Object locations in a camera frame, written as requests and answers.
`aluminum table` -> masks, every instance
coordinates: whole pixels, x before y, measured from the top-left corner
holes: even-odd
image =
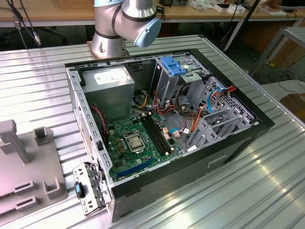
[[[157,39],[131,55],[199,49],[276,123],[235,161],[111,223],[106,210],[85,218],[72,169],[88,161],[72,112],[64,63],[92,60],[87,45],[0,53],[0,120],[18,133],[39,126],[55,136],[69,196],[4,228],[304,228],[304,124],[212,43],[199,36]]]
[[[293,40],[298,45],[305,48],[305,27],[283,27],[279,30],[279,32],[276,34],[276,36],[273,38],[273,40],[270,42],[264,53],[261,55],[261,57],[258,59],[258,61],[255,64],[255,67],[250,72],[251,76],[254,76],[255,73],[261,68],[262,64],[264,63],[267,56],[270,54],[270,52],[274,49],[271,56],[268,58],[269,61],[271,61],[276,54],[281,50],[282,46],[286,43],[288,39]]]

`yellow wire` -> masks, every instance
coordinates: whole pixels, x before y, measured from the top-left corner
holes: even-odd
[[[143,103],[141,106],[138,106],[138,108],[143,108],[143,107],[145,107],[145,105],[146,105],[146,103],[147,103],[147,97],[148,97],[148,94],[145,96],[144,103]]]

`green circuit board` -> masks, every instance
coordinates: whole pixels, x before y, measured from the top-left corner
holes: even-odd
[[[113,164],[110,176],[115,182],[182,155],[176,141],[165,138],[163,132],[165,126],[159,115],[155,113],[147,119],[150,121],[150,126],[147,126],[147,121],[144,123],[145,120],[140,117],[107,125],[110,133],[108,153]],[[170,150],[164,153],[160,150],[160,145],[154,144],[156,141],[153,141],[152,137],[155,138],[156,131],[152,132],[152,126],[159,132],[158,136],[163,137],[163,142]]]

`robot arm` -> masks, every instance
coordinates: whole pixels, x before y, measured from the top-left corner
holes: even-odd
[[[161,29],[152,0],[95,0],[94,9],[91,49],[98,58],[124,56],[124,39],[146,48]]]

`blue drive bay latch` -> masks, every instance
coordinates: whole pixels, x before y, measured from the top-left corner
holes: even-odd
[[[161,57],[161,61],[172,75],[183,75],[187,73],[187,71],[183,69],[171,56]]]

